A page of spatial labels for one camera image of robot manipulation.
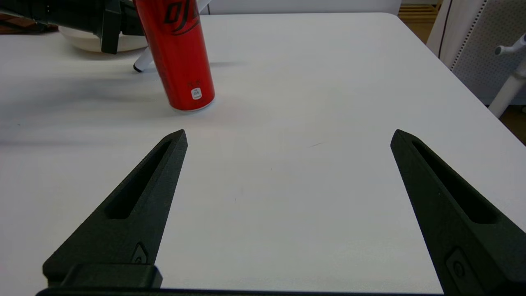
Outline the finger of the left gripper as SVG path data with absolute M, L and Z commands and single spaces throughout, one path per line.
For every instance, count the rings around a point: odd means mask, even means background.
M 129 36 L 144 36 L 142 24 L 132 0 L 121 0 L 121 25 L 120 32 Z

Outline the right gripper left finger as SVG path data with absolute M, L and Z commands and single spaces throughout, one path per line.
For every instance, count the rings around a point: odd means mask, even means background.
M 44 262 L 48 283 L 77 264 L 154 264 L 187 148 L 182 129 L 162 138 Z

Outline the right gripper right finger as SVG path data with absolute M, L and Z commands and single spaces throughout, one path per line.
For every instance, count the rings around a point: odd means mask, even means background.
M 416 136 L 390 147 L 445 295 L 524 296 L 525 232 Z

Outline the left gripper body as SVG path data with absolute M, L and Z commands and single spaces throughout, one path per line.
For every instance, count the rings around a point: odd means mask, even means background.
M 116 54 L 121 25 L 118 0 L 2 0 L 1 13 L 90 32 L 103 53 Z

